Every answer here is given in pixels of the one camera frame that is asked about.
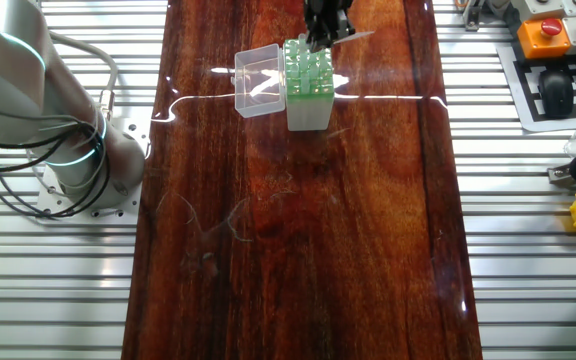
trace black cable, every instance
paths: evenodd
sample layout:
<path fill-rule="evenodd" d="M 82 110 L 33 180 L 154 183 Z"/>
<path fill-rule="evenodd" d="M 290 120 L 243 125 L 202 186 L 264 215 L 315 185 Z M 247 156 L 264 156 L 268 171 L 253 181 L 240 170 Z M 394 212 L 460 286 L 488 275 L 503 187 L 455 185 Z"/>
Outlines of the black cable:
<path fill-rule="evenodd" d="M 97 140 L 98 140 L 98 146 L 96 146 L 95 149 L 101 154 L 100 147 L 104 146 L 103 145 L 103 139 L 101 139 L 101 137 L 99 135 L 97 135 Z M 8 200 L 6 200 L 6 198 L 4 197 L 4 195 L 1 194 L 1 192 L 0 192 L 0 199 L 4 202 L 4 204 L 6 204 L 12 210 L 14 210 L 15 212 L 20 213 L 22 215 L 25 215 L 25 216 L 34 216 L 34 217 L 53 219 L 53 220 L 56 218 L 65 218 L 65 217 L 74 216 L 74 215 L 79 214 L 79 213 L 85 211 L 86 209 L 90 208 L 103 195 L 106 188 L 108 187 L 108 183 L 110 182 L 110 159 L 106 155 L 105 158 L 100 159 L 100 161 L 106 162 L 106 179 L 104 180 L 104 183 L 103 183 L 101 189 L 97 192 L 97 194 L 88 203 L 86 203 L 84 206 L 82 206 L 78 210 L 74 210 L 74 209 L 77 206 L 81 205 L 92 194 L 92 191 L 95 188 L 94 184 L 97 183 L 99 176 L 101 176 L 100 173 L 95 175 L 95 178 L 93 180 L 93 185 L 90 186 L 90 188 L 88 189 L 86 194 L 84 194 L 77 202 L 75 202 L 73 205 L 71 205 L 67 209 L 60 211 L 58 213 L 55 213 L 55 214 L 48 214 L 48 213 L 30 205 L 30 204 L 28 204 L 21 197 L 19 197 L 17 194 L 15 194 L 14 191 L 12 191 L 12 189 L 10 188 L 10 186 L 8 186 L 8 183 L 3 179 L 1 174 L 0 174 L 0 182 L 2 183 L 2 185 L 4 186 L 6 191 L 8 191 L 8 193 L 11 196 L 13 196 L 15 199 L 17 199 L 17 201 L 19 201 L 19 203 L 21 203 L 22 205 L 33 210 L 33 212 L 24 211 L 22 209 L 19 209 L 18 207 L 16 207 L 12 203 L 10 203 Z"/>
<path fill-rule="evenodd" d="M 63 139 L 64 136 L 66 136 L 66 135 L 74 134 L 82 126 L 81 124 L 78 124 L 78 125 L 79 126 L 73 128 L 71 130 L 64 131 L 63 133 L 61 133 L 59 135 L 56 135 L 56 136 L 53 136 L 49 139 L 38 141 L 35 143 L 27 143 L 27 144 L 1 144 L 0 143 L 0 149 L 34 149 L 34 148 L 38 148 L 38 147 L 41 147 L 44 145 L 52 144 L 55 141 Z"/>
<path fill-rule="evenodd" d="M 15 166 L 9 166 L 9 167 L 5 167 L 5 168 L 0 168 L 0 172 L 11 172 L 11 171 L 17 171 L 17 170 L 23 170 L 23 169 L 27 169 L 29 167 L 33 167 L 45 160 L 47 160 L 49 157 L 51 157 L 58 149 L 59 147 L 66 142 L 66 140 L 68 140 L 68 136 L 64 136 L 61 140 L 57 141 L 57 143 L 55 144 L 55 146 L 53 146 L 52 148 L 50 148 L 50 150 L 48 150 L 44 155 L 42 155 L 41 157 L 27 162 L 25 164 L 21 164 L 21 165 L 15 165 Z"/>

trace wood grain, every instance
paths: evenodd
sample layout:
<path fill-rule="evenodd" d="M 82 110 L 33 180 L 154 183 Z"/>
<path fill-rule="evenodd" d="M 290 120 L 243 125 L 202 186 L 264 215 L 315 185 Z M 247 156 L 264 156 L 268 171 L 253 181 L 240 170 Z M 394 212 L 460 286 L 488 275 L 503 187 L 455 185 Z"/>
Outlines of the wood grain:
<path fill-rule="evenodd" d="M 481 359 L 430 3 L 355 1 L 305 133 L 215 70 L 301 1 L 169 4 L 123 359 Z"/>

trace cable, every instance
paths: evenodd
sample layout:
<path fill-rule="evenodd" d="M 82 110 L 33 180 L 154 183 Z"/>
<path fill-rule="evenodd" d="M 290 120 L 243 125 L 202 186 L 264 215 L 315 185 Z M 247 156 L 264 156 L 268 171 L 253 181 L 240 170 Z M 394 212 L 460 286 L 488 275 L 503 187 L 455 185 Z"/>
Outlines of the cable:
<path fill-rule="evenodd" d="M 97 151 L 99 151 L 100 147 L 104 147 L 103 145 L 103 139 L 101 139 L 100 137 L 98 137 L 99 143 L 98 145 L 95 147 L 95 149 Z M 105 192 L 106 188 L 108 187 L 108 183 L 110 182 L 110 161 L 107 158 L 106 151 L 105 149 L 103 149 L 103 154 L 104 156 L 102 158 L 100 158 L 100 168 L 101 165 L 105 162 L 106 163 L 106 179 L 104 180 L 104 183 L 101 187 L 101 189 L 97 192 L 97 194 L 85 205 L 83 205 L 80 209 L 78 210 L 74 210 L 77 206 L 81 205 L 91 194 L 92 191 L 94 189 L 94 186 L 91 186 L 88 191 L 86 192 L 86 194 L 84 196 L 82 196 L 77 202 L 75 202 L 72 206 L 70 206 L 69 208 L 60 211 L 58 213 L 55 214 L 47 214 L 44 211 L 37 209 L 36 207 L 28 204 L 27 202 L 25 202 L 21 197 L 19 197 L 18 195 L 16 195 L 12 189 L 10 189 L 10 186 L 8 186 L 8 183 L 4 180 L 4 178 L 1 176 L 0 174 L 0 182 L 2 183 L 2 185 L 4 186 L 4 188 L 6 189 L 6 191 L 8 191 L 8 193 L 13 196 L 15 199 L 17 199 L 17 201 L 19 201 L 19 203 L 21 203 L 22 205 L 26 206 L 27 208 L 29 208 L 30 210 L 32 210 L 32 212 L 29 211 L 24 211 L 22 209 L 19 209 L 18 207 L 16 207 L 15 205 L 13 205 L 12 203 L 10 203 L 5 197 L 4 195 L 1 194 L 0 192 L 0 199 L 1 201 L 4 202 L 4 204 L 6 204 L 8 207 L 10 207 L 12 210 L 14 210 L 17 213 L 20 213 L 22 215 L 25 216 L 35 216 L 35 217 L 40 217 L 40 218 L 47 218 L 47 219 L 55 219 L 55 218 L 64 218 L 64 217 L 71 217 L 73 215 L 79 214 L 83 211 L 85 211 L 86 209 L 90 208 Z M 94 181 L 96 182 L 99 179 L 99 175 L 100 175 L 100 171 L 97 171 L 96 174 L 92 177 L 94 179 Z"/>
<path fill-rule="evenodd" d="M 26 158 L 28 159 L 28 161 L 32 161 L 32 155 L 30 153 L 30 150 L 26 150 Z M 41 176 L 41 174 L 39 174 L 39 170 L 37 170 L 37 166 L 33 166 L 31 167 L 32 169 L 32 173 L 35 174 L 35 178 L 37 178 L 37 181 L 39 181 L 39 183 L 41 184 L 41 186 L 44 187 L 44 189 L 46 189 L 46 191 L 49 194 L 53 194 L 53 195 L 57 195 L 57 196 L 61 196 L 61 197 L 65 197 L 67 198 L 68 195 L 66 194 L 62 194 L 59 191 L 57 191 L 56 189 L 53 190 L 54 188 L 52 188 L 50 185 L 46 184 L 46 182 L 44 181 L 43 176 Z"/>
<path fill-rule="evenodd" d="M 67 36 L 57 34 L 54 31 L 50 32 L 50 37 L 53 40 L 60 42 L 66 46 L 74 47 L 75 49 L 79 49 L 81 51 L 85 51 L 87 53 L 99 56 L 101 60 L 103 60 L 110 67 L 110 79 L 108 79 L 108 84 L 106 85 L 106 88 L 104 90 L 112 91 L 112 89 L 114 89 L 115 83 L 117 82 L 117 77 L 119 76 L 119 68 L 117 67 L 117 63 L 115 62 L 115 60 L 113 60 L 113 58 L 110 55 L 108 55 L 108 53 L 99 49 L 96 46 L 87 44 L 83 41 L 69 38 Z"/>
<path fill-rule="evenodd" d="M 45 161 L 49 157 L 51 157 L 66 140 L 68 140 L 68 137 L 63 137 L 53 147 L 51 147 L 50 150 L 48 150 L 44 155 L 42 155 L 41 157 L 39 157 L 36 160 L 33 160 L 29 163 L 21 164 L 21 165 L 15 165 L 15 166 L 9 166 L 9 167 L 5 167 L 5 168 L 0 168 L 0 172 L 12 172 L 12 171 L 23 170 L 23 169 L 27 169 L 29 167 L 35 166 L 35 165 L 41 163 L 42 161 Z"/>
<path fill-rule="evenodd" d="M 62 133 L 60 133 L 59 135 L 53 136 L 51 138 L 48 138 L 46 140 L 42 140 L 39 142 L 35 142 L 35 143 L 26 143 L 26 144 L 1 144 L 0 143 L 0 148 L 3 149 L 32 149 L 32 148 L 37 148 L 37 147 L 41 147 L 41 146 L 45 146 L 54 142 L 57 142 L 50 150 L 48 150 L 48 152 L 46 152 L 46 154 L 44 154 L 43 156 L 41 156 L 40 158 L 28 162 L 26 164 L 22 164 L 22 165 L 17 165 L 17 166 L 11 166 L 11 167 L 7 167 L 7 168 L 0 168 L 0 172 L 11 172 L 11 171 L 16 171 L 16 170 L 22 170 L 22 169 L 26 169 L 29 167 L 32 167 L 34 165 L 37 165 L 39 163 L 41 163 L 42 161 L 47 160 L 51 155 L 53 155 L 61 145 L 63 145 L 63 143 L 68 140 L 70 138 L 70 136 L 74 135 L 78 130 L 81 130 L 82 127 L 89 127 L 91 129 L 93 129 L 92 131 L 92 135 L 86 139 L 84 142 L 79 143 L 78 145 L 76 145 L 74 148 L 79 148 L 81 146 L 83 146 L 84 144 L 88 143 L 89 141 L 91 141 L 95 136 L 98 135 L 98 127 L 97 126 L 93 126 L 89 123 L 83 122 L 79 119 L 77 119 L 74 116 L 70 116 L 70 115 L 52 115 L 52 116 L 24 116 L 24 115 L 14 115 L 14 114 L 9 114 L 3 111 L 0 111 L 0 115 L 1 116 L 6 116 L 6 117 L 12 117 L 12 118 L 17 118 L 17 119 L 23 119 L 23 120 L 30 120 L 30 121 L 39 121 L 39 120 L 64 120 L 64 121 L 71 121 L 74 122 L 77 126 L 64 131 Z"/>

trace plastic container lid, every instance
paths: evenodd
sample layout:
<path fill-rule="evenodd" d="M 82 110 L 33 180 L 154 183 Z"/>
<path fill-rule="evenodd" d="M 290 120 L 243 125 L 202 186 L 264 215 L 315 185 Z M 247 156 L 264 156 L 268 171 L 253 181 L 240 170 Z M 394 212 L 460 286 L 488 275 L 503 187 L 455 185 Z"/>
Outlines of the plastic container lid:
<path fill-rule="evenodd" d="M 283 111 L 283 51 L 277 44 L 235 54 L 235 110 L 245 118 Z"/>

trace red emergency stop button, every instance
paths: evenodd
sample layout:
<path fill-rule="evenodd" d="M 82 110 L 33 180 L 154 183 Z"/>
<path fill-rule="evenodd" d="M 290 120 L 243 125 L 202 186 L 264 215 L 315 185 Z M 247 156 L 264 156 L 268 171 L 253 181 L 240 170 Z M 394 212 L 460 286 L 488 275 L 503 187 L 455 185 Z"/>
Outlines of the red emergency stop button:
<path fill-rule="evenodd" d="M 561 30 L 561 23 L 557 19 L 546 19 L 541 22 L 541 34 L 546 37 L 559 35 Z"/>

